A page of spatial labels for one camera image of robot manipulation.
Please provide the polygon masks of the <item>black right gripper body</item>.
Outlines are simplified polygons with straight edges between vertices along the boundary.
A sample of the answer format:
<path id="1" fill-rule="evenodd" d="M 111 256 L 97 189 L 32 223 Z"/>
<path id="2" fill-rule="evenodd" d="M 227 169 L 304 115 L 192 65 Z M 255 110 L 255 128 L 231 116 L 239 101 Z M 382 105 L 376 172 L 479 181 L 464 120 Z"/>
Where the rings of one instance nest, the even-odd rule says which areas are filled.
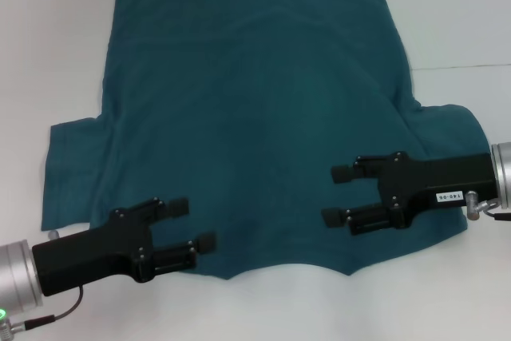
<path id="1" fill-rule="evenodd" d="M 465 195 L 496 198 L 496 177 L 488 153 L 418 161 L 393 155 L 378 175 L 378 191 L 388 228 L 408 228 L 417 214 L 466 205 Z"/>

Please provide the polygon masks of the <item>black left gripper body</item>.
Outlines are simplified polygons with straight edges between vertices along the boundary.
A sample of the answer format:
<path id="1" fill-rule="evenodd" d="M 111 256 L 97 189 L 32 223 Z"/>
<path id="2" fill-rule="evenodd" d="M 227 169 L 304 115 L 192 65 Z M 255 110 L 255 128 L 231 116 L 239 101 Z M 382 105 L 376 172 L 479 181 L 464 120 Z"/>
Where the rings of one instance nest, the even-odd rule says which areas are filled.
<path id="1" fill-rule="evenodd" d="M 152 280 L 156 273 L 150 225 L 163 211 L 164 202 L 154 198 L 111 211 L 100 227 L 34 245 L 42 294 L 56 295 L 115 275 L 138 283 Z"/>

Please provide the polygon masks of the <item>blue t-shirt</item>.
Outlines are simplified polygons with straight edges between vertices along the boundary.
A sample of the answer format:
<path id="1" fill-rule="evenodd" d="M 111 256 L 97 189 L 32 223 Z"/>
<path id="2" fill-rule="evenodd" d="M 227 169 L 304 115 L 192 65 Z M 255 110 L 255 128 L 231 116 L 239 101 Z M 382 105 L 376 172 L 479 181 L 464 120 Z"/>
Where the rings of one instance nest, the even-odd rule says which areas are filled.
<path id="1" fill-rule="evenodd" d="M 42 229 L 153 197 L 191 212 L 153 227 L 159 246 L 214 232 L 196 272 L 230 279 L 277 264 L 350 275 L 464 232 L 458 208 L 359 236 L 321 210 L 378 200 L 336 185 L 358 156 L 485 153 L 475 116 L 424 107 L 386 0 L 115 0 L 101 113 L 50 129 Z"/>

